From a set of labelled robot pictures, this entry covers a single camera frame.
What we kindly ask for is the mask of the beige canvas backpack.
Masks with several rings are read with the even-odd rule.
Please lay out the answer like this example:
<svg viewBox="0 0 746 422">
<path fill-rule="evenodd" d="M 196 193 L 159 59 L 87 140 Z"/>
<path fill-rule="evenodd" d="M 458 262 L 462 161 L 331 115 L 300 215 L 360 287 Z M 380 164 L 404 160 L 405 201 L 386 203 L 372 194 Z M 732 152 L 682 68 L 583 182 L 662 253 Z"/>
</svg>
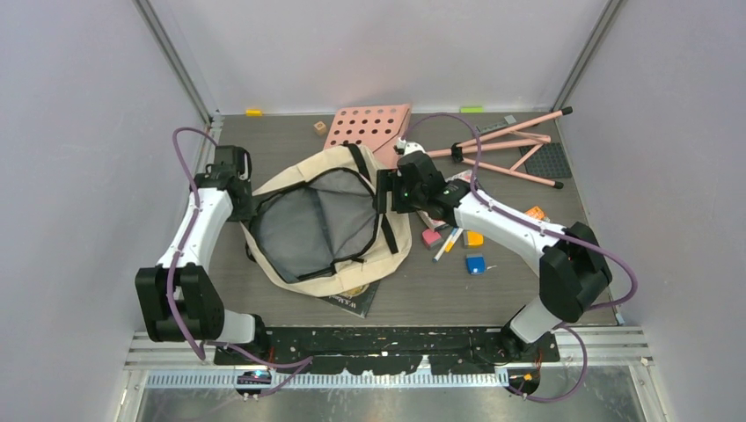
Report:
<svg viewBox="0 0 746 422">
<path fill-rule="evenodd" d="M 413 245 L 409 217 L 382 211 L 385 165 L 358 145 L 325 149 L 268 180 L 243 220 L 246 249 L 279 288 L 325 297 L 395 273 Z"/>
</svg>

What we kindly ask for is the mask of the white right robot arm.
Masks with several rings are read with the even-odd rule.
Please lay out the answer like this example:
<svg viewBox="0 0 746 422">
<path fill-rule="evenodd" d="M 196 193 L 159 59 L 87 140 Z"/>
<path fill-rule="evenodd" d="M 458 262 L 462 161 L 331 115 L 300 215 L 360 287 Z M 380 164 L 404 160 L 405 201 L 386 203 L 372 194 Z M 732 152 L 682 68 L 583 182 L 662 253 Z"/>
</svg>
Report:
<svg viewBox="0 0 746 422">
<path fill-rule="evenodd" d="M 491 198 L 475 177 L 447 181 L 431 158 L 416 152 L 396 170 L 376 175 L 379 208 L 400 214 L 424 211 L 450 226 L 480 233 L 523 259 L 538 277 L 538 295 L 501 329 L 503 352 L 526 360 L 538 340 L 575 323 L 612 280 L 593 230 L 543 222 Z"/>
</svg>

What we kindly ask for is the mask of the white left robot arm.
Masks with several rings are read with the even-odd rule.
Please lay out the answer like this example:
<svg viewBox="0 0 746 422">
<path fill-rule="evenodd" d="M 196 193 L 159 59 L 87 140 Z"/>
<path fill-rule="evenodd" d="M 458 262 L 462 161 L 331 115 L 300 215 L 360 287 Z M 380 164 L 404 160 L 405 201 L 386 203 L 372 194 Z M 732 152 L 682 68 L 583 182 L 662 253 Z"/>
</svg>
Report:
<svg viewBox="0 0 746 422">
<path fill-rule="evenodd" d="M 187 209 L 172 243 L 152 267 L 138 270 L 137 292 L 154 342 L 236 345 L 250 364 L 270 350 L 260 316 L 227 310 L 208 275 L 223 225 L 250 214 L 252 163 L 242 147 L 219 146 L 214 161 L 191 180 Z"/>
</svg>

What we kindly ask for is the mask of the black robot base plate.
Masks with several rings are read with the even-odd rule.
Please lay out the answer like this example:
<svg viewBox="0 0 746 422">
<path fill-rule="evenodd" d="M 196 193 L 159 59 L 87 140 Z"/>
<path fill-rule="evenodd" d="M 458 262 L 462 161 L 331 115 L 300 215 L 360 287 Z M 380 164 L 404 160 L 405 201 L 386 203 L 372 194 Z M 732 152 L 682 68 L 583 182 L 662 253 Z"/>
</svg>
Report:
<svg viewBox="0 0 746 422">
<path fill-rule="evenodd" d="M 429 364 L 434 375 L 480 375 L 511 363 L 559 361 L 555 337 L 511 345 L 501 329 L 484 326 L 269 327 L 244 349 L 290 373 L 289 364 L 311 357 L 306 373 L 412 374 Z"/>
</svg>

